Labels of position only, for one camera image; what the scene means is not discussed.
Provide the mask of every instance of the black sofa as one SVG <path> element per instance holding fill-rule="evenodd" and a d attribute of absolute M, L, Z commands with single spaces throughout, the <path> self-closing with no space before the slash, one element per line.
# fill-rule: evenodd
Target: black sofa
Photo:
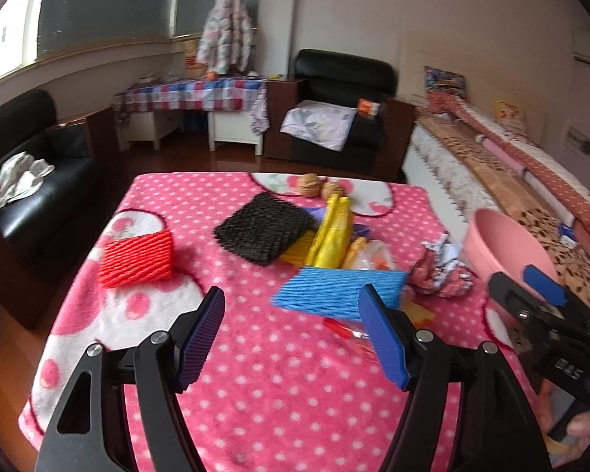
<path fill-rule="evenodd" d="M 55 124 L 55 104 L 44 90 L 0 106 L 0 167 L 22 151 L 55 165 L 38 192 L 0 208 L 0 302 L 26 328 L 35 326 L 53 292 L 27 265 L 89 204 L 101 178 L 97 130 L 83 121 Z M 108 137 L 103 141 L 109 147 Z"/>
<path fill-rule="evenodd" d="M 301 50 L 291 81 L 269 81 L 271 127 L 265 155 L 298 163 L 396 179 L 413 128 L 415 109 L 393 99 L 398 76 L 385 62 L 343 53 Z M 280 133 L 286 112 L 299 101 L 314 100 L 356 107 L 359 99 L 381 104 L 372 118 L 357 114 L 341 152 Z"/>

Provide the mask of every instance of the leopard print blanket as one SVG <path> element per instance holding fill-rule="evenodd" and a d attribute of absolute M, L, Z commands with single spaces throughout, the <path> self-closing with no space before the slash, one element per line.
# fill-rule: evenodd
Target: leopard print blanket
<path fill-rule="evenodd" d="M 590 307 L 590 259 L 581 247 L 570 250 L 560 243 L 552 209 L 511 168 L 450 122 L 422 115 L 419 123 L 469 168 L 505 214 L 533 234 L 552 258 L 560 281 Z"/>

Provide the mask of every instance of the metal bolt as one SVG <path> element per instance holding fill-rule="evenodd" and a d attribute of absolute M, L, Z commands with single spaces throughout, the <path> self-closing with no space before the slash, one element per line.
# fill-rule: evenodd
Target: metal bolt
<path fill-rule="evenodd" d="M 161 344 L 162 342 L 166 342 L 166 339 L 168 339 L 168 332 L 164 332 L 163 330 L 151 334 L 151 342 L 153 344 Z"/>
<path fill-rule="evenodd" d="M 102 346 L 100 344 L 93 344 L 89 348 L 87 348 L 88 357 L 95 357 L 96 355 L 100 355 L 101 352 Z"/>
<path fill-rule="evenodd" d="M 420 342 L 430 342 L 434 338 L 433 333 L 429 330 L 418 330 L 415 337 Z"/>
<path fill-rule="evenodd" d="M 489 353 L 490 355 L 495 355 L 498 353 L 498 346 L 490 341 L 484 342 L 483 351 L 485 351 L 485 353 Z"/>

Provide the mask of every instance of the brown floor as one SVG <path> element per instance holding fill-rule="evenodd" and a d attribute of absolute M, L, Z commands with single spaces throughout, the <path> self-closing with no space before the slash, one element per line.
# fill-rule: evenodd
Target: brown floor
<path fill-rule="evenodd" d="M 251 145 L 221 144 L 216 152 L 210 153 L 208 138 L 202 132 L 173 133 L 162 140 L 160 151 L 154 151 L 150 142 L 133 144 L 123 153 L 123 162 L 127 179 L 141 173 L 162 171 L 313 171 L 320 175 L 350 175 L 338 170 L 256 157 Z M 84 256 L 87 250 L 80 252 Z M 33 471 L 36 451 L 19 432 L 17 418 L 29 395 L 52 323 L 77 269 L 78 264 L 75 264 L 63 276 L 55 299 L 34 332 L 20 327 L 0 305 L 0 446 L 22 472 Z"/>

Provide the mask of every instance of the pink basin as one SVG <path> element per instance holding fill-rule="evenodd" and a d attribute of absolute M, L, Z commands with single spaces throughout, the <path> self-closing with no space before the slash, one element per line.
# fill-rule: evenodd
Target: pink basin
<path fill-rule="evenodd" d="M 530 293 L 542 298 L 522 279 L 522 271 L 527 264 L 535 265 L 545 275 L 558 281 L 551 257 L 537 239 L 514 219 L 493 209 L 481 208 L 474 212 L 463 243 L 463 253 L 483 282 L 502 271 Z M 495 301 L 491 302 L 507 326 L 515 324 L 515 319 L 507 311 Z"/>

